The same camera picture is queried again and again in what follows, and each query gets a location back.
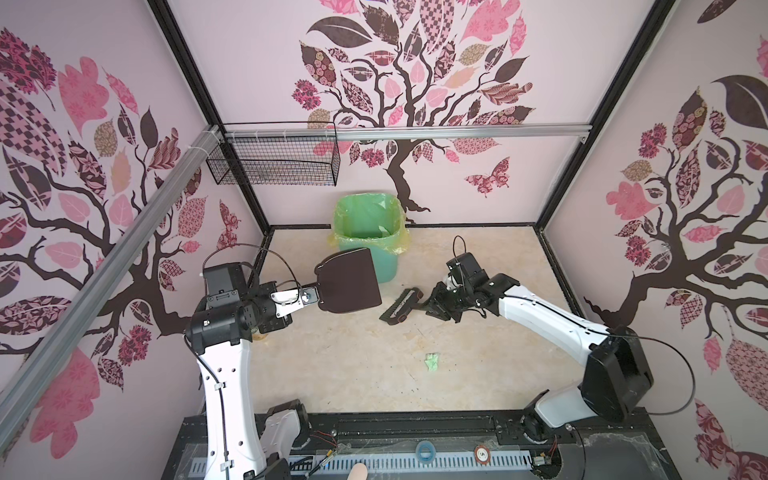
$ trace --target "blue ring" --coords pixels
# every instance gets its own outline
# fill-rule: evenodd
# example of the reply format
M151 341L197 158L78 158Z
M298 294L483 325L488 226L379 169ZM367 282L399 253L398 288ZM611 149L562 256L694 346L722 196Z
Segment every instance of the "blue ring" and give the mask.
M425 457L423 453L429 453L429 457ZM423 464L431 463L435 459L435 455L437 455L437 451L429 440L422 440L416 446L416 460Z

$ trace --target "trash can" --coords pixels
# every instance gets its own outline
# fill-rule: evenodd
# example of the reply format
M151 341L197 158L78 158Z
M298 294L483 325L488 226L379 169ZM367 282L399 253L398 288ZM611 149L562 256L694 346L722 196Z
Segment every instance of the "trash can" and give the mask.
M329 239L339 250L368 247L376 280L389 282L397 273L397 256L408 249L406 214L391 194L357 194L342 197L333 211Z

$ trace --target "pink wall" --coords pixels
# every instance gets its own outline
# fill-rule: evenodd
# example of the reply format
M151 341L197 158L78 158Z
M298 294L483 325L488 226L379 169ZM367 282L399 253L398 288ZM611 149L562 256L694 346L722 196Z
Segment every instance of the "pink wall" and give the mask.
M464 115L462 124L491 124L495 121L483 114L508 108L517 110L503 114L504 119L529 124L588 123L652 2L172 3L225 121L303 121L312 116L343 125L349 117L349 127L385 127L420 125L422 107L427 126L447 123L455 115ZM334 28L337 20L328 18L341 18L338 22L359 33ZM425 49L423 60L403 55L387 61L387 55L396 57L397 44L414 45L408 41L414 32ZM479 86L485 59L496 48L502 56L482 76L487 83ZM373 52L378 52L378 63L369 56ZM503 75L515 62L517 74ZM441 78L429 76L436 66L443 70ZM502 91L481 92L496 86ZM470 113L475 101L477 116ZM404 114L396 120L401 108ZM386 156L387 141L360 145L362 152L372 149L372 159L381 152L381 161L368 163L355 154L350 157L357 147L346 144L335 188L255 190L271 223L329 223L336 200L361 191L397 193L408 218L417 223L534 221L575 139L496 141L475 149L447 140L435 145L403 141L391 157ZM431 160L413 156L424 148ZM504 159L499 176L493 177Z
M682 477L765 478L768 4L709 5L680 4L547 234L591 319L693 365L655 422ZM677 408L685 365L644 347L644 406Z
M24 2L4 9L0 28L6 386L205 122L141 0ZM200 264L236 240L260 234L238 189L203 166L4 452L0 476L158 478L203 400L179 335L204 293Z

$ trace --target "wire basket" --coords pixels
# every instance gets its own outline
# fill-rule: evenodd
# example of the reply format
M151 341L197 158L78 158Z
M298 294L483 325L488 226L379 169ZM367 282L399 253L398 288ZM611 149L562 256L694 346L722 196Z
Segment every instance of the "wire basket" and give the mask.
M257 130L226 136L226 143L220 143L207 160L217 184L336 186L341 157L333 123L257 124L295 124L299 129Z

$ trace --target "butterfly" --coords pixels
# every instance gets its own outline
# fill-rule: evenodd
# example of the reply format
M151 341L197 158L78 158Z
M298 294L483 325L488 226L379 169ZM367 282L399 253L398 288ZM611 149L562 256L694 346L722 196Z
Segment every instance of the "butterfly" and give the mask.
M469 177L466 177L465 180L471 185L476 186L478 192L488 197L488 192L493 190L494 185L496 187L509 187L509 185L507 185L507 182L509 181L509 175L506 174L507 170L509 170L509 157L498 162L490 176L470 175Z

